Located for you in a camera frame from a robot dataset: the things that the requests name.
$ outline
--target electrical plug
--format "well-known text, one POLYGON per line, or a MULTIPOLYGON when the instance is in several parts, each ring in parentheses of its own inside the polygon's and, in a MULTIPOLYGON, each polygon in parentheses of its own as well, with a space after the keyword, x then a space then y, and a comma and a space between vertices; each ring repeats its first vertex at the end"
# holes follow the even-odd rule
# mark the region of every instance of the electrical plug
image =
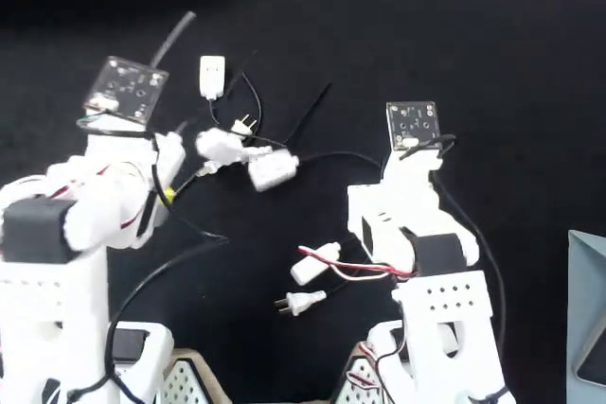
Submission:
POLYGON ((275 305, 280 314, 293 314, 298 316, 302 312, 307 311, 312 305, 315 305, 322 300, 326 300, 326 293, 323 290, 318 292, 297 292, 286 294, 286 298, 277 300, 275 305))

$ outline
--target black cloth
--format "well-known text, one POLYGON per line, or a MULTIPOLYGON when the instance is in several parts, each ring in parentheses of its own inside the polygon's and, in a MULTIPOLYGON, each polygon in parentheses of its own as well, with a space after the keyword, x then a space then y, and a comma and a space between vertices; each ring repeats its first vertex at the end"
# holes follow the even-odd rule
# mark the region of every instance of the black cloth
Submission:
MULTIPOLYGON (((107 55, 148 61, 187 9, 194 23, 161 63, 161 131, 199 114, 199 57, 225 55, 263 98, 261 134, 283 138, 327 81, 297 153, 387 153, 385 102, 437 103, 459 136, 440 171, 484 231, 508 299, 504 368, 518 402, 564 402, 567 230, 606 234, 604 0, 0 0, 0 181, 81 153, 74 120, 107 55)), ((255 114, 239 83, 220 118, 255 114)), ((199 165, 192 148, 180 179, 199 165)), ((376 182, 362 161, 302 167, 267 193, 245 171, 204 178, 181 213, 232 238, 161 278, 128 311, 198 349, 237 401, 327 397, 349 350, 397 318, 390 285, 349 286, 298 318, 272 302, 297 286, 297 244, 345 236, 347 185, 376 182)), ((112 307, 153 268, 198 241, 169 221, 141 251, 110 256, 112 307)), ((344 259, 361 259, 344 252, 344 259)), ((494 312, 498 300, 488 269, 494 312)), ((311 289, 328 289, 323 276, 311 289)))

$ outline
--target wire bundle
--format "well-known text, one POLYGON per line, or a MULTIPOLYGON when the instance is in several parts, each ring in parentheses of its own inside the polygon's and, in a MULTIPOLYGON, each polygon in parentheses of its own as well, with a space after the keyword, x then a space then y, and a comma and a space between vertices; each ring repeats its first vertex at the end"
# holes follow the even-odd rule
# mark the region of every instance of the wire bundle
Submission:
POLYGON ((335 273, 337 273, 339 276, 341 276, 343 279, 346 279, 347 281, 371 281, 371 280, 383 279, 389 275, 393 275, 398 278, 407 279, 407 278, 410 278, 412 275, 412 273, 402 272, 390 265, 352 264, 349 262, 341 262, 338 260, 326 259, 325 257, 322 257, 321 255, 317 254, 315 250, 313 250, 312 248, 308 248, 307 246, 299 246, 297 248, 297 250, 304 255, 309 255, 309 256, 313 257, 314 259, 319 260, 320 262, 323 262, 323 263, 329 265, 335 273), (371 274, 369 276, 353 276, 353 275, 348 275, 348 274, 341 272, 339 270, 339 268, 353 269, 355 271, 362 271, 362 272, 379 272, 379 274, 371 274))

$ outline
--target white bracket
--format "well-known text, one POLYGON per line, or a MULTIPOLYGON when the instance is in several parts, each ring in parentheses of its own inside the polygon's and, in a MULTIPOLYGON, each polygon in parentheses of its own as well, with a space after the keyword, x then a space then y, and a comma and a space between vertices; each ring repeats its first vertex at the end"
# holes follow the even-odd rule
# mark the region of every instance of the white bracket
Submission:
MULTIPOLYGON (((383 376, 397 402, 454 404, 466 402, 465 398, 482 400, 503 389, 483 272, 413 278, 398 285, 392 296, 404 313, 410 359, 410 374, 402 368, 397 375, 383 376), (444 352, 440 330, 440 325, 448 323, 454 324, 458 341, 452 358, 444 352)), ((510 393, 499 399, 499 404, 513 403, 510 393)))

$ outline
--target red wire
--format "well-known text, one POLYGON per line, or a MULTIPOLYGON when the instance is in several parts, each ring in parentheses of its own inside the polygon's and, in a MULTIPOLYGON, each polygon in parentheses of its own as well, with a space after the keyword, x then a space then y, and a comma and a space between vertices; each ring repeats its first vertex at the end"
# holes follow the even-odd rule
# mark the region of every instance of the red wire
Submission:
POLYGON ((397 276, 408 277, 410 273, 402 272, 398 269, 394 269, 393 267, 385 266, 385 265, 363 265, 363 264, 348 264, 347 262, 339 262, 337 260, 328 260, 321 255, 317 255, 312 251, 308 251, 307 249, 298 248, 300 253, 304 255, 310 255, 311 257, 319 260, 320 262, 324 262, 325 264, 334 265, 336 267, 344 267, 348 269, 356 269, 356 270, 369 270, 372 272, 389 272, 393 273, 397 276))

